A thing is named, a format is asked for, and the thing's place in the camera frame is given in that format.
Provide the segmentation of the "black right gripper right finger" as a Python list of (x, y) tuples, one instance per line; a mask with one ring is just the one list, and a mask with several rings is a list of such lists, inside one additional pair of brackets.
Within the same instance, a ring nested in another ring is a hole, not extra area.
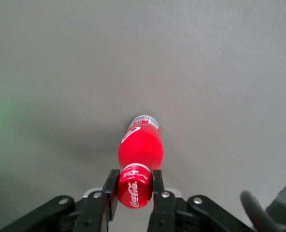
[(149, 232), (252, 232), (224, 208), (204, 195), (184, 200), (164, 188), (161, 170), (153, 171), (154, 206)]

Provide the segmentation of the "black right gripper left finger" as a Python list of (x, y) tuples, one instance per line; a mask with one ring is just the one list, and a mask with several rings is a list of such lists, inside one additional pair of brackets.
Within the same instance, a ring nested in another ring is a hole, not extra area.
[(107, 232), (113, 220), (119, 170), (111, 170), (102, 188), (88, 190), (79, 201), (67, 195), (57, 196), (1, 232)]

